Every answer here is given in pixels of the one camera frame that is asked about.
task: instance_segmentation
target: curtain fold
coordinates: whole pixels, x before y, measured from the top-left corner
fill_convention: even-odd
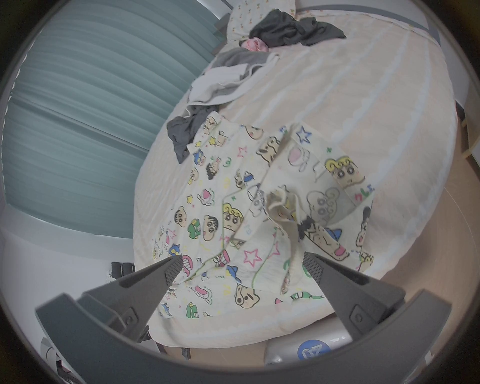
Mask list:
[[[7,203],[132,237],[150,145],[223,37],[196,0],[72,0],[37,37],[5,115]]]

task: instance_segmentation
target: pillow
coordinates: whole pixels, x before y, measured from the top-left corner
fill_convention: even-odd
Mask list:
[[[233,8],[230,15],[227,41],[248,39],[253,27],[274,9],[279,9],[295,17],[295,0],[242,0]]]

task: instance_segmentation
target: beige bed sheet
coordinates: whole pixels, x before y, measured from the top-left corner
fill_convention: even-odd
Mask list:
[[[440,47],[424,31],[359,12],[311,14],[341,28],[347,39],[272,49],[280,54],[274,69],[220,113],[268,132],[304,120],[356,160],[376,186],[364,250],[375,256],[366,273],[380,278],[420,235],[445,184],[455,143],[452,85]],[[152,240],[192,162],[190,156],[177,163],[163,127],[135,188],[137,269],[154,262]],[[155,313],[149,325],[152,337],[167,346],[226,348],[291,333],[331,312],[326,300],[305,300],[200,319]]]

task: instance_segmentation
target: green curtain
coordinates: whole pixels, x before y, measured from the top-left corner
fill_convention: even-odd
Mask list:
[[[223,37],[196,0],[71,0],[37,37],[5,115],[8,204],[132,237],[150,145]]]

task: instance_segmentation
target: pink cloth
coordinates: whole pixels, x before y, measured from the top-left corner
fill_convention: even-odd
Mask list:
[[[268,47],[267,45],[260,40],[258,37],[254,37],[248,40],[245,40],[241,44],[242,48],[247,48],[249,51],[255,52],[255,51],[260,51],[260,52],[268,52]]]

